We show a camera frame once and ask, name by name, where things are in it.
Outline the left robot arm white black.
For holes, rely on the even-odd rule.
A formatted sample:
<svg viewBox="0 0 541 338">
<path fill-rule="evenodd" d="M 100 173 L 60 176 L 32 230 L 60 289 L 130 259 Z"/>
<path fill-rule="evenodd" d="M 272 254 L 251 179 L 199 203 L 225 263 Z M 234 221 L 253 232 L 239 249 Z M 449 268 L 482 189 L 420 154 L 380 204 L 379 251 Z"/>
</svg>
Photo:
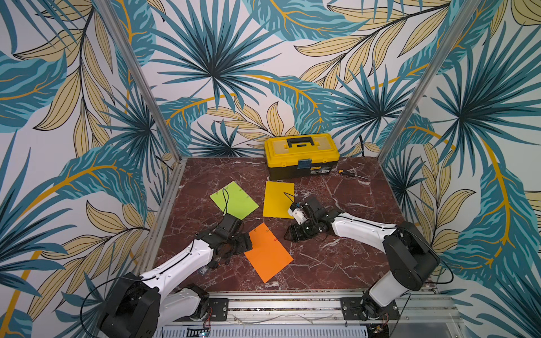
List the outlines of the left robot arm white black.
<svg viewBox="0 0 541 338">
<path fill-rule="evenodd" d="M 178 292 L 176 287 L 200 268 L 216 268 L 251 249 L 242 221 L 225 214 L 166 263 L 141 275 L 120 277 L 104 302 L 97 328 L 107 337 L 153 337 L 178 319 L 207 320 L 212 314 L 208 292 L 194 284 Z"/>
</svg>

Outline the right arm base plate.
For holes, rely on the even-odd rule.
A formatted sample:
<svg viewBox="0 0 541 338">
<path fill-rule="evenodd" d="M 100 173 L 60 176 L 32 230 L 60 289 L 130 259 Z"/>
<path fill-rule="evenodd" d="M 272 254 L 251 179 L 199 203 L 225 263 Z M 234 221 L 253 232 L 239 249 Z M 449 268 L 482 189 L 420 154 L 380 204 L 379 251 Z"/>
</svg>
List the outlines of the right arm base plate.
<svg viewBox="0 0 541 338">
<path fill-rule="evenodd" d="M 396 301 L 382 307 L 368 297 L 340 298 L 340 308 L 346 321 L 394 321 L 401 316 Z"/>
</svg>

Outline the yellow paper sheet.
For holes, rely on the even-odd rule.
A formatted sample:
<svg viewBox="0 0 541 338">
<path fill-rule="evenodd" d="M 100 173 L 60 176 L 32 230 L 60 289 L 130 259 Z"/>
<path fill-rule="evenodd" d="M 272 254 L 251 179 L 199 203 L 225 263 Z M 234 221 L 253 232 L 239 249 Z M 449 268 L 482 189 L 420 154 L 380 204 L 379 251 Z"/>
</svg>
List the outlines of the yellow paper sheet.
<svg viewBox="0 0 541 338">
<path fill-rule="evenodd" d="M 266 183 L 263 217 L 293 219 L 288 213 L 294 203 L 294 183 Z"/>
</svg>

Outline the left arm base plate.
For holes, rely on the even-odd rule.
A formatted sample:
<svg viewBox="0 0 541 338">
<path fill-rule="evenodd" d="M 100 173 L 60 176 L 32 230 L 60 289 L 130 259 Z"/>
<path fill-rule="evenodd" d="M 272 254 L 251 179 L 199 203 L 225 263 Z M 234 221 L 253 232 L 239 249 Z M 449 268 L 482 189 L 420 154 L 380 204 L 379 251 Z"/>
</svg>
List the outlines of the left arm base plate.
<svg viewBox="0 0 541 338">
<path fill-rule="evenodd" d="M 205 299 L 201 303 L 201 321 L 225 322 L 228 317 L 229 299 L 227 298 L 210 298 Z"/>
</svg>

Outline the orange paper sheet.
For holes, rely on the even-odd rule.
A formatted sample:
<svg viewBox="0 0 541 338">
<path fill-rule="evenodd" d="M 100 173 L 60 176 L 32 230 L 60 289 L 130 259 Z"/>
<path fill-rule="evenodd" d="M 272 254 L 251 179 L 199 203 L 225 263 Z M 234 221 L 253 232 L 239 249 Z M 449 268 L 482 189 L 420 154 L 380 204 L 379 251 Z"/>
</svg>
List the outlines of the orange paper sheet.
<svg viewBox="0 0 541 338">
<path fill-rule="evenodd" d="M 252 250 L 246 252 L 245 256 L 264 283 L 293 262 L 288 250 L 265 223 L 253 229 L 249 237 Z"/>
</svg>

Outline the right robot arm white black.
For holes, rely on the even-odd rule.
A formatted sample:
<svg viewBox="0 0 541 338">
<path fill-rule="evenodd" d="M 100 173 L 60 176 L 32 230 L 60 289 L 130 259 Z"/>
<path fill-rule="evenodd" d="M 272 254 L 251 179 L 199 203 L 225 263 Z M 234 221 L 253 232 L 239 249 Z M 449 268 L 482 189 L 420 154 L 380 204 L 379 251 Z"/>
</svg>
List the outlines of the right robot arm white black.
<svg viewBox="0 0 541 338">
<path fill-rule="evenodd" d="M 363 321 L 379 319 L 394 300 L 420 290 L 441 263 L 425 237 L 409 222 L 380 223 L 339 209 L 327 210 L 315 197 L 291 204 L 287 212 L 295 219 L 295 224 L 287 228 L 287 241 L 303 242 L 325 233 L 353 239 L 386 255 L 390 271 L 363 293 L 360 306 L 355 308 Z"/>
</svg>

